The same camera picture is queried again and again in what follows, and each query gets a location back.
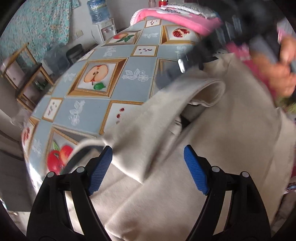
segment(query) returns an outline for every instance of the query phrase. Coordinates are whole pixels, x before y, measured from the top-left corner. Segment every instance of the plastic bag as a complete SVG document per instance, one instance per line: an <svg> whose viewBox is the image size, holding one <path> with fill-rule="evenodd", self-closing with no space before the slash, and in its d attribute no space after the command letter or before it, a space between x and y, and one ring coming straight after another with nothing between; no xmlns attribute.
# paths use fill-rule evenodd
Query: plastic bag
<svg viewBox="0 0 296 241"><path fill-rule="evenodd" d="M49 50L43 61L56 76L62 75L70 67L66 54L59 46Z"/></svg>
<svg viewBox="0 0 296 241"><path fill-rule="evenodd" d="M21 108L17 115L11 119L11 123L15 126L19 126L21 130L23 130L26 127L31 114L32 113L29 110Z"/></svg>

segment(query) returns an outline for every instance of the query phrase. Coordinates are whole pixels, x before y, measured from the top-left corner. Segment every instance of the bottle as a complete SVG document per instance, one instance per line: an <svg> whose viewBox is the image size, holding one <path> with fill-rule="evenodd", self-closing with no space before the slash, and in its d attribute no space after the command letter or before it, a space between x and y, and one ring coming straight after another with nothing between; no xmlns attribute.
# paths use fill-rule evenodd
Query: bottle
<svg viewBox="0 0 296 241"><path fill-rule="evenodd" d="M106 0L88 0L89 14L93 24L110 19L110 13L106 5Z"/></svg>
<svg viewBox="0 0 296 241"><path fill-rule="evenodd" d="M156 1L155 0L149 0L148 6L149 6L149 8L156 7Z"/></svg>

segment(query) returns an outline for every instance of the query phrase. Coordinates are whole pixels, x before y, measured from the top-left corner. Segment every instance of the pomegranate print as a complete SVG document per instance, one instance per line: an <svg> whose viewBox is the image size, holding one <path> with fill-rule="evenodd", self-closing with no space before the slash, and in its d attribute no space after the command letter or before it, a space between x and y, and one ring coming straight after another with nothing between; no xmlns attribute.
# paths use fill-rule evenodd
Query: pomegranate print
<svg viewBox="0 0 296 241"><path fill-rule="evenodd" d="M29 134L30 134L30 128L28 127L25 132L24 132L24 140L23 142L25 142L26 140L28 140L29 138Z"/></svg>
<svg viewBox="0 0 296 241"><path fill-rule="evenodd" d="M183 38L186 34L189 34L190 31L185 28L177 28L173 31L173 36L176 38Z"/></svg>

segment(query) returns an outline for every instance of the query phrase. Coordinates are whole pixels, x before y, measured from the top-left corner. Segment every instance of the human hand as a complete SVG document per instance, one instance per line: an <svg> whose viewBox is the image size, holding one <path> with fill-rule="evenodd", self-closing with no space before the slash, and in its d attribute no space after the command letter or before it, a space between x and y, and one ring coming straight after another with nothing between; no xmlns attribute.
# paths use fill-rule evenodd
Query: human hand
<svg viewBox="0 0 296 241"><path fill-rule="evenodd" d="M296 74L290 72L289 64L296 58L296 39L286 36L281 41L280 61L272 64L262 53L250 52L254 64L268 78L269 85L281 97L289 97L296 86Z"/></svg>

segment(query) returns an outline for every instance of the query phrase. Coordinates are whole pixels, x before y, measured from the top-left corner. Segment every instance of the white flower print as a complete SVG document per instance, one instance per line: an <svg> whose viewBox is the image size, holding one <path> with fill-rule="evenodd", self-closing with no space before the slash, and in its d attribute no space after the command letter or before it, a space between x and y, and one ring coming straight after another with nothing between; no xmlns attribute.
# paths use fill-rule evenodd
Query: white flower print
<svg viewBox="0 0 296 241"><path fill-rule="evenodd" d="M41 157L41 143L40 140L34 139L33 145L32 145L32 150L37 153L38 157Z"/></svg>
<svg viewBox="0 0 296 241"><path fill-rule="evenodd" d="M69 120L71 121L72 126L76 126L79 123L79 114L82 112L82 107L85 101L80 102L76 101L74 104L75 109L70 110Z"/></svg>
<svg viewBox="0 0 296 241"><path fill-rule="evenodd" d="M157 35L158 33L151 33L151 34L143 34L142 36L150 39L151 37L156 38Z"/></svg>
<svg viewBox="0 0 296 241"><path fill-rule="evenodd" d="M76 74L68 74L68 73L66 73L66 74L64 74L63 75L63 81L66 83L67 81L72 81L73 79L74 79L74 77L76 76Z"/></svg>
<svg viewBox="0 0 296 241"><path fill-rule="evenodd" d="M103 56L104 57L112 56L113 52L116 52L115 48L114 47L109 47Z"/></svg>
<svg viewBox="0 0 296 241"><path fill-rule="evenodd" d="M177 53L177 59L180 59L182 55L185 55L185 50L186 50L186 46L184 45L177 46L177 51L175 51L175 53Z"/></svg>
<svg viewBox="0 0 296 241"><path fill-rule="evenodd" d="M138 78L139 81L145 82L151 77L145 74L145 71L140 71L139 69L136 69L134 73L131 70L126 70L126 74L124 74L122 78L130 80L135 80L136 78Z"/></svg>

